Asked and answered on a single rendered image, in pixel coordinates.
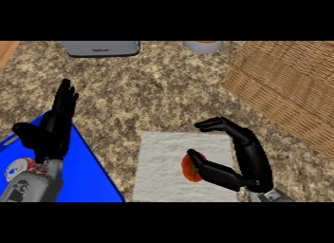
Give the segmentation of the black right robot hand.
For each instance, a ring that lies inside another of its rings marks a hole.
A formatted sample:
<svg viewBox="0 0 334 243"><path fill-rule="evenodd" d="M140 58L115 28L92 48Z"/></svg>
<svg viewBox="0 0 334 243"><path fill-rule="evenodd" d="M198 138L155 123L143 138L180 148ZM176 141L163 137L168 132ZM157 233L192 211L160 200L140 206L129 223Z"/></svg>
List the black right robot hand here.
<svg viewBox="0 0 334 243"><path fill-rule="evenodd" d="M195 149L186 154L204 181L238 192L245 187L254 193L273 189L272 169L266 153L254 132L225 117L214 117L195 123L202 132L222 131L233 139L236 162L241 173L230 167L202 158Z"/></svg>

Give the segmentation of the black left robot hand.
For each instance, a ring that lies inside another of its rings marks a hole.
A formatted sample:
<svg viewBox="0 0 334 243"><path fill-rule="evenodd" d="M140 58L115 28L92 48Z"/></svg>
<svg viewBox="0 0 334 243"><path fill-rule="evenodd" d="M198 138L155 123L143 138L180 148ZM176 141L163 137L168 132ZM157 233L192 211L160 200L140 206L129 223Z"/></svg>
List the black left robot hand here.
<svg viewBox="0 0 334 243"><path fill-rule="evenodd" d="M40 125L18 122L14 133L25 148L34 150L36 163L62 159L70 150L70 131L78 93L70 79L61 81L50 110L43 114Z"/></svg>

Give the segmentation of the red tomato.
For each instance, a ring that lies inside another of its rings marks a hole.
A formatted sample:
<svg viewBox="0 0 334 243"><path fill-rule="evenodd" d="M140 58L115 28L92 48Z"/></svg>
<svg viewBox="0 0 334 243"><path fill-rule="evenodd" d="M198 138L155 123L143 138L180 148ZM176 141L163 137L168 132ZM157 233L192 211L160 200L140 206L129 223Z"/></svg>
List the red tomato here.
<svg viewBox="0 0 334 243"><path fill-rule="evenodd" d="M199 174L199 165L192 160L189 155L185 155L180 161L180 171L186 180L191 182L199 182L202 180Z"/></svg>

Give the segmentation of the white placemat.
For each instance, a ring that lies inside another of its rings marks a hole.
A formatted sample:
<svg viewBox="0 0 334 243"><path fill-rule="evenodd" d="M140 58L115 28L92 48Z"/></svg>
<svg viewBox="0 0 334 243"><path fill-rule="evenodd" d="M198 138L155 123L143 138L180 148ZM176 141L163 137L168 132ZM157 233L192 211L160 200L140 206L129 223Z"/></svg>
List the white placemat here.
<svg viewBox="0 0 334 243"><path fill-rule="evenodd" d="M232 139L223 134L152 132L140 137L132 200L137 202L238 202L236 192L182 174L182 158L195 149L208 160L235 165Z"/></svg>

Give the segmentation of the wicker basket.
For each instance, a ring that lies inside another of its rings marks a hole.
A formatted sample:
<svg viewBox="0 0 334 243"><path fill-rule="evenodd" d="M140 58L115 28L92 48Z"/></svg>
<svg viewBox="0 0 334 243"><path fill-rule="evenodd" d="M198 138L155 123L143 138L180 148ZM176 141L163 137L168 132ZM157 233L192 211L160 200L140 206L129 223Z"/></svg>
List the wicker basket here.
<svg viewBox="0 0 334 243"><path fill-rule="evenodd" d="M334 46L323 41L248 41L223 81L242 99L334 159Z"/></svg>

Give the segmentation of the red can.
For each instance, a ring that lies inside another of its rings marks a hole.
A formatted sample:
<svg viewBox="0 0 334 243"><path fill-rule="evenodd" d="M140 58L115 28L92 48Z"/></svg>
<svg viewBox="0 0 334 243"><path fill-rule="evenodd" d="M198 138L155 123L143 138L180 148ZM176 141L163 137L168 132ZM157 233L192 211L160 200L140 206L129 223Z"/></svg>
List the red can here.
<svg viewBox="0 0 334 243"><path fill-rule="evenodd" d="M14 178L22 172L33 172L37 174L45 174L47 172L47 167L45 164L36 163L33 158L19 158L17 159L8 166L5 171L5 179L6 181L12 181Z"/></svg>

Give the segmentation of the blue tray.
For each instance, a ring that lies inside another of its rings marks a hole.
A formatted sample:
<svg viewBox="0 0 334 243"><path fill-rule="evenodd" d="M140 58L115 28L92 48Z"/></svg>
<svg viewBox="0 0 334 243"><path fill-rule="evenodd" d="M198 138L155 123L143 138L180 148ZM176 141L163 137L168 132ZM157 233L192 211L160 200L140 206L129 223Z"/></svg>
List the blue tray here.
<svg viewBox="0 0 334 243"><path fill-rule="evenodd" d="M15 134L0 141L0 196L8 186L6 169L21 158L33 158L34 152L27 149ZM87 142L76 126L70 132L70 151L64 160L64 186L58 202L124 202Z"/></svg>

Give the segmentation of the grey appliance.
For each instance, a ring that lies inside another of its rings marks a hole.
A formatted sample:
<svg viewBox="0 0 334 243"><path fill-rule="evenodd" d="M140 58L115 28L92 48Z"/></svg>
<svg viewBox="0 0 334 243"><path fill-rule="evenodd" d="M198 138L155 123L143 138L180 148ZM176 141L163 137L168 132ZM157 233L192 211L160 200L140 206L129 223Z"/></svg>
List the grey appliance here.
<svg viewBox="0 0 334 243"><path fill-rule="evenodd" d="M139 54L139 41L62 41L71 57L123 57Z"/></svg>

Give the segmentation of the grey round container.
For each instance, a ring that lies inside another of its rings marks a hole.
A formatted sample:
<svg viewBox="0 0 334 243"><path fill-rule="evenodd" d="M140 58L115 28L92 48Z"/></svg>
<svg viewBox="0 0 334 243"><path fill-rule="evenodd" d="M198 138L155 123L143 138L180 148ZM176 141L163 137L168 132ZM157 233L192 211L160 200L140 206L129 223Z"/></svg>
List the grey round container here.
<svg viewBox="0 0 334 243"><path fill-rule="evenodd" d="M220 41L211 43L201 43L198 41L183 41L182 43L191 51L199 54L210 54L216 52L222 47Z"/></svg>

